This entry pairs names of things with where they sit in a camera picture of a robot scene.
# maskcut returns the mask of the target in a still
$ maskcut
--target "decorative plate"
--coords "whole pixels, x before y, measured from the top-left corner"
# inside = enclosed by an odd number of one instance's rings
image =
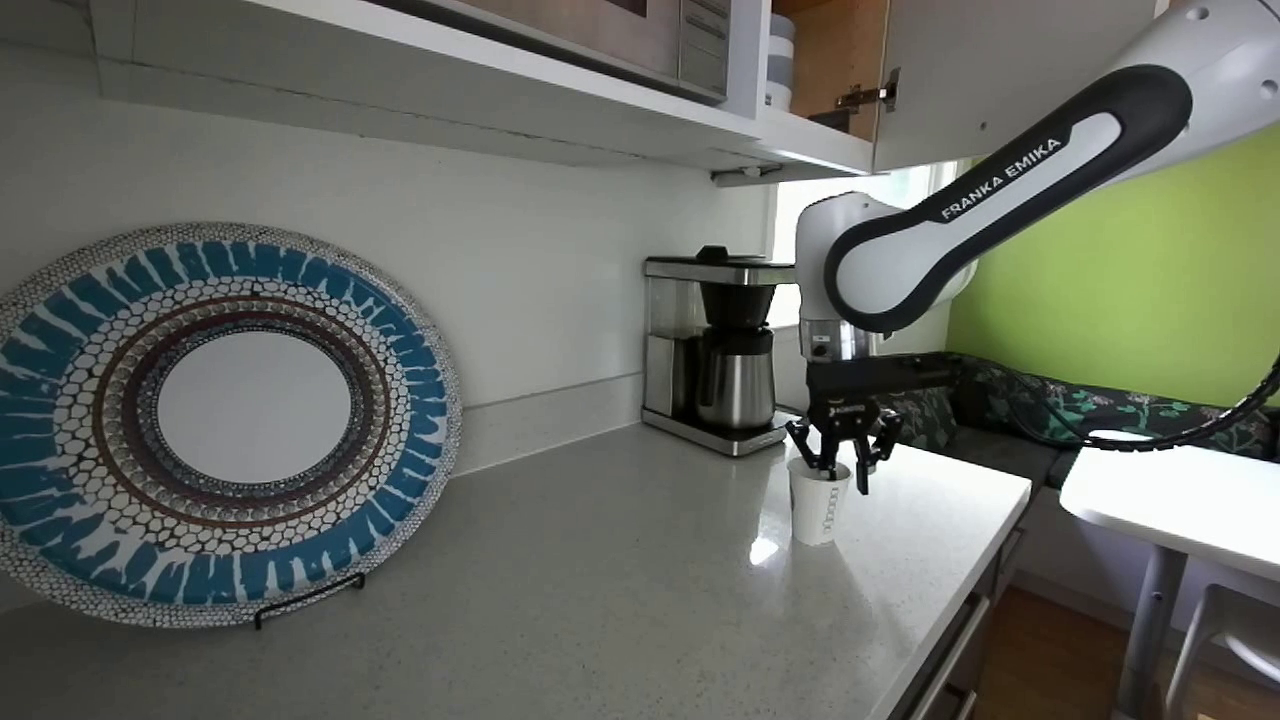
[[[309,236],[175,226],[0,303],[0,565],[88,615],[245,624],[389,562],[446,485],[434,329]]]

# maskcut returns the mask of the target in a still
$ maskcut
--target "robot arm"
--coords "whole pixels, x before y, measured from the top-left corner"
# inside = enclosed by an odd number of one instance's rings
[[[922,203],[909,211],[870,202],[806,207],[797,232],[797,276],[799,340],[811,361],[806,416],[825,436],[815,457],[836,457],[838,442],[862,449],[862,433],[885,416],[857,388],[860,382],[825,370],[866,357],[866,345],[847,345],[847,329],[853,338],[899,331],[964,264],[1046,211],[1109,182],[1187,160],[1277,119],[1280,0],[1175,4],[1096,84]]]

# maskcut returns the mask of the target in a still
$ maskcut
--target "white cup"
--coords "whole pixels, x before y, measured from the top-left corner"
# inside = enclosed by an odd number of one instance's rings
[[[836,477],[811,472],[799,457],[786,463],[792,485],[792,536],[799,543],[830,543],[838,510],[847,495],[847,467],[836,463]]]

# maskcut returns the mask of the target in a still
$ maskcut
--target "cabinet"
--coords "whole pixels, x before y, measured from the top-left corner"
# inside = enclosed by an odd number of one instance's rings
[[[689,166],[733,183],[997,149],[1011,125],[1098,74],[1103,55],[1144,28],[1149,4],[779,0],[777,9],[797,17],[866,17],[828,40],[799,35],[797,52],[830,55],[847,32],[847,48],[860,52],[857,77],[876,84],[885,68],[899,68],[896,111],[876,111],[857,131],[764,106],[767,0],[733,0],[723,106],[641,88],[368,0],[88,0],[88,11],[100,84],[116,100],[557,166]]]

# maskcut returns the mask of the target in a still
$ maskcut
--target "coffee maker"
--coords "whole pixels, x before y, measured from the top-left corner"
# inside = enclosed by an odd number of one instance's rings
[[[641,420],[718,457],[779,446],[767,303],[792,279],[792,264],[726,255],[718,244],[649,255]]]

